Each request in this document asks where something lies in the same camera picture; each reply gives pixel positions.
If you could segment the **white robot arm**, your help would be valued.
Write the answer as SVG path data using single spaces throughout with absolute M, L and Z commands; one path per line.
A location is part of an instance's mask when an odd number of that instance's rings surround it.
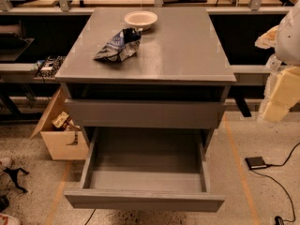
M 259 113 L 262 121 L 276 123 L 300 101 L 300 1 L 279 25 L 258 37 L 255 46 L 275 49 L 265 64 L 271 74 Z

